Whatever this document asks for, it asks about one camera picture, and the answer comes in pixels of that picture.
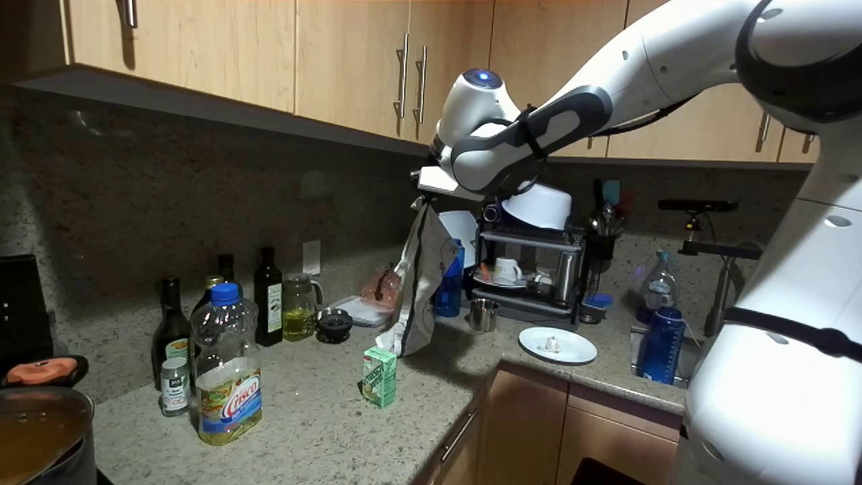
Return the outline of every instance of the jar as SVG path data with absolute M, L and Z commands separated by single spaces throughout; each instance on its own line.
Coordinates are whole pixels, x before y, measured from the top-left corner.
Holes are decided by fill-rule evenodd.
M 311 333 L 315 333 L 317 322 L 317 309 L 320 309 L 320 286 L 305 274 L 305 272 L 292 272 L 286 279 L 286 317 L 284 317 L 284 330 L 286 340 L 297 341 Z

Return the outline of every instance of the pot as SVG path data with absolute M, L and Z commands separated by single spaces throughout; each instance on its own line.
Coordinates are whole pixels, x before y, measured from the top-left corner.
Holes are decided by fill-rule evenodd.
M 91 404 L 69 387 L 0 387 L 0 481 L 94 485 Z

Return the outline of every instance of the sink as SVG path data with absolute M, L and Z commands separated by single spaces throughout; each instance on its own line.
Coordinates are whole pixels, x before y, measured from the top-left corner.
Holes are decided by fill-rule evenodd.
M 630 329 L 627 330 L 627 357 L 630 357 L 627 363 L 630 363 L 630 371 L 635 371 L 643 333 L 647 333 L 647 329 Z M 689 387 L 704 353 L 705 353 L 705 341 L 704 340 L 694 340 L 694 337 L 684 337 L 681 340 L 678 363 L 677 363 L 677 379 L 673 379 L 677 387 Z

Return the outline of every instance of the tiled backsplash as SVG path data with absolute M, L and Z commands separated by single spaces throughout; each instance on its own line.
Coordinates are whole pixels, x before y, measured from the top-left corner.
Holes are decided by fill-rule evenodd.
M 301 243 L 320 239 L 331 302 L 395 255 L 412 218 L 403 156 L 53 97 L 13 105 L 0 111 L 0 253 L 37 255 L 60 344 L 94 363 L 82 383 L 94 400 L 148 383 L 162 274 L 183 279 L 188 309 L 215 253 L 236 255 L 251 291 L 258 244 L 297 268 Z M 684 212 L 661 212 L 661 195 L 736 200 L 716 233 L 764 243 L 802 181 L 799 170 L 561 167 L 552 182 L 585 200 L 593 178 L 623 182 L 627 225 L 604 276 L 614 294 L 642 283 L 658 244 L 681 243 Z M 713 255 L 678 259 L 694 322 L 716 268 Z

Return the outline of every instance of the granite countertop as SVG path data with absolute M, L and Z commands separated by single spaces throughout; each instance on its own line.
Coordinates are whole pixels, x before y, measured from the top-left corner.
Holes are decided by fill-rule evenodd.
M 453 317 L 433 341 L 399 361 L 399 396 L 377 410 L 362 399 L 362 353 L 377 329 L 352 329 L 342 344 L 317 340 L 265 349 L 265 419 L 242 438 L 210 446 L 188 418 L 164 418 L 145 384 L 98 406 L 98 465 L 113 481 L 409 481 L 499 361 L 538 365 L 573 383 L 681 411 L 684 389 L 630 371 L 624 317 L 576 330 L 595 341 L 588 365 L 558 365 L 517 344 L 529 322 L 499 317 L 474 333 Z

